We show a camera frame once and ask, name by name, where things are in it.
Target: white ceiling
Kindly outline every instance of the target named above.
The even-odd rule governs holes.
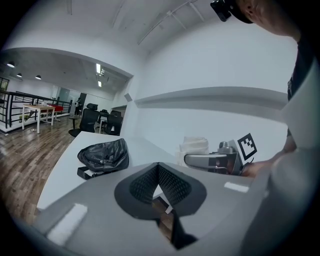
[[[112,38],[115,33],[132,46],[150,53],[185,29],[211,19],[218,21],[218,16],[210,7],[211,1],[44,0],[46,11],[43,9],[38,15],[39,20],[34,23],[42,30],[67,30],[93,37],[106,34]],[[183,26],[167,14],[174,10],[173,14]],[[9,61],[16,63],[15,69],[6,66]],[[0,72],[14,77],[22,73],[24,79],[35,79],[36,75],[41,75],[43,81],[66,88],[69,83],[96,88],[98,80],[95,70],[94,62],[58,53],[20,49],[0,55]],[[120,90],[128,78],[115,71],[110,72],[101,79],[102,90]]]
[[[139,43],[141,49],[152,52],[185,30],[173,16],[167,15],[169,11],[176,10],[173,14],[186,29],[190,29],[203,22],[190,3],[202,15],[204,22],[211,19],[219,21],[210,7],[212,1],[45,0],[47,4],[43,5],[46,8],[46,11],[43,11],[44,19],[39,20],[37,26],[39,29],[67,30],[95,37],[102,34],[112,37],[110,34],[112,31],[121,35],[128,43],[132,45]]]
[[[14,61],[15,68],[6,64]],[[101,90],[118,91],[123,88],[127,77],[101,65],[105,70],[104,76],[96,73],[96,63],[59,53],[40,50],[17,49],[2,52],[0,55],[0,73],[22,79],[34,80],[40,75],[48,83],[68,88],[68,84],[79,84],[87,87],[98,87],[98,80],[102,82]]]

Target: white towel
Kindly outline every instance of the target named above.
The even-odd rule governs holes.
[[[209,142],[203,137],[184,137],[179,145],[179,151],[175,153],[177,165],[188,167],[185,163],[185,155],[209,155]]]
[[[80,225],[87,211],[86,206],[75,203],[73,208],[50,230],[46,237],[58,246],[64,246]]]

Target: black shirt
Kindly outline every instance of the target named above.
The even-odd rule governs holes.
[[[307,40],[302,36],[298,42],[298,54],[296,57],[294,70],[288,82],[288,101],[290,101],[293,95],[295,95],[296,91],[306,78],[313,58],[314,53]]]

